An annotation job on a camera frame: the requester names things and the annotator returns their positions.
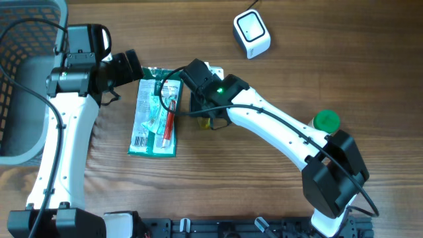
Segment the small yellow bottle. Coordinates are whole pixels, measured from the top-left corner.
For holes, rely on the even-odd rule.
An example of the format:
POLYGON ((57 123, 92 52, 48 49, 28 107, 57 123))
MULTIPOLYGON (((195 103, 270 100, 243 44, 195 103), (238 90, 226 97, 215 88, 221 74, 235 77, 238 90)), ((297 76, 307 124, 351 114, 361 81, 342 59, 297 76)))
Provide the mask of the small yellow bottle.
POLYGON ((211 119, 199 117, 198 118, 198 124, 199 124, 199 127, 201 127, 201 129, 209 130, 211 128, 211 119))

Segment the green package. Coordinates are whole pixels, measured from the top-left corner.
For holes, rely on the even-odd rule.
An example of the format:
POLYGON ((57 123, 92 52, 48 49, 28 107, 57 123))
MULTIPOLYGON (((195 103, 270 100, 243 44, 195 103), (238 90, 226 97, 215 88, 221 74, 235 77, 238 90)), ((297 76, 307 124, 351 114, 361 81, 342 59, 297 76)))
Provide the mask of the green package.
POLYGON ((144 157, 175 157, 176 132, 174 122, 168 126, 168 112, 162 107, 172 108, 171 103, 180 104, 183 84, 178 75, 171 75, 162 89, 160 84, 171 72, 170 69, 147 67, 144 78, 139 80, 135 107, 134 125, 129 155, 144 157))

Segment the red white tube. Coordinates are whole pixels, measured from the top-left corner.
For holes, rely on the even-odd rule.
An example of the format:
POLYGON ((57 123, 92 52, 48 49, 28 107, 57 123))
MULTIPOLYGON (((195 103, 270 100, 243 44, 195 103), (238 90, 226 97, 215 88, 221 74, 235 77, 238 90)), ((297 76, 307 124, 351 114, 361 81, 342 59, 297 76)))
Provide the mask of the red white tube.
POLYGON ((171 143, 173 122, 174 122, 174 113, 168 112, 167 121, 165 124, 165 131, 163 135, 162 148, 167 148, 171 143))

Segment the green lid jar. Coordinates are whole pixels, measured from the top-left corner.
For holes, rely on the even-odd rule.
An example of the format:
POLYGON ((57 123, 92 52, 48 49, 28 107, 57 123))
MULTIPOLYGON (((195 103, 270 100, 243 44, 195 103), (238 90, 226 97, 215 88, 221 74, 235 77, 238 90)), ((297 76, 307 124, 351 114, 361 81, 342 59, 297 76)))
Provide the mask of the green lid jar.
POLYGON ((340 117, 333 110, 322 110, 311 119, 308 126, 333 134, 340 127, 340 117))

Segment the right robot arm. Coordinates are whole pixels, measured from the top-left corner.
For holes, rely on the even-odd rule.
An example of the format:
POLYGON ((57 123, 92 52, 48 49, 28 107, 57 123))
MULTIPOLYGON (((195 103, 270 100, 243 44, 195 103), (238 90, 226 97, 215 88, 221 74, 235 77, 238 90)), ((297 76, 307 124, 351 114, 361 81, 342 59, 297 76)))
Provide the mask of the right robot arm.
POLYGON ((340 233, 369 178, 353 137, 305 125, 264 100, 241 78, 221 79, 195 59, 179 74, 198 105, 190 114, 223 118, 250 130, 282 152, 301 172, 303 194, 314 207, 311 225, 325 237, 340 233))

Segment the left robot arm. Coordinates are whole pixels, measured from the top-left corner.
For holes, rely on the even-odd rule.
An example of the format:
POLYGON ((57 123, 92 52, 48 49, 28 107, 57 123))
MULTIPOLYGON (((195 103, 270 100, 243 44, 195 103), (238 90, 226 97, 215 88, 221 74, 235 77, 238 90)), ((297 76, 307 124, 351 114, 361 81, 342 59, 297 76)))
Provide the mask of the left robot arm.
POLYGON ((46 79, 42 102, 48 129, 38 177, 24 210, 9 213, 13 237, 105 237, 106 223, 85 210, 84 172, 102 95, 141 79, 136 53, 112 54, 112 38, 101 24, 58 28, 64 50, 46 79))

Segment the white barcode scanner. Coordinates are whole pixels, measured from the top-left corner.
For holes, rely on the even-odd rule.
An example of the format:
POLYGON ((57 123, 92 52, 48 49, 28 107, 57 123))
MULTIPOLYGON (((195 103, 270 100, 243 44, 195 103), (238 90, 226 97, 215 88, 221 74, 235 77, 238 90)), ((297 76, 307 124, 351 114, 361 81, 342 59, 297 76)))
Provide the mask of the white barcode scanner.
POLYGON ((254 9, 249 9, 234 18, 233 35, 249 60, 270 47, 270 33, 260 14, 254 9))

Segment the dark grey mesh basket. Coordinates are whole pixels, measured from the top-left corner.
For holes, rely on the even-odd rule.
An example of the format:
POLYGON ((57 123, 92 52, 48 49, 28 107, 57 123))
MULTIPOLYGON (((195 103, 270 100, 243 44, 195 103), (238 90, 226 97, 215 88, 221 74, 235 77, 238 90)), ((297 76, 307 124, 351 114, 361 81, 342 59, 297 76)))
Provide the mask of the dark grey mesh basket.
POLYGON ((46 79, 61 65, 65 0, 1 2, 1 164, 38 166, 48 130, 49 108, 9 78, 46 96, 46 79))

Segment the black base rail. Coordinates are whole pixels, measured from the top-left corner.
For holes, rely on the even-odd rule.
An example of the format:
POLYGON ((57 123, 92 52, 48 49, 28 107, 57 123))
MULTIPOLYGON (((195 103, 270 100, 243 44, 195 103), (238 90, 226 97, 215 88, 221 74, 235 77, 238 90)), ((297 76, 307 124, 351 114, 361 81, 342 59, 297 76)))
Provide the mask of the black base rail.
MULTIPOLYGON (((322 237, 307 217, 268 219, 268 227, 261 231, 252 219, 248 220, 171 220, 143 219, 143 237, 322 237)), ((374 238, 370 218, 349 216, 334 235, 339 238, 374 238)))

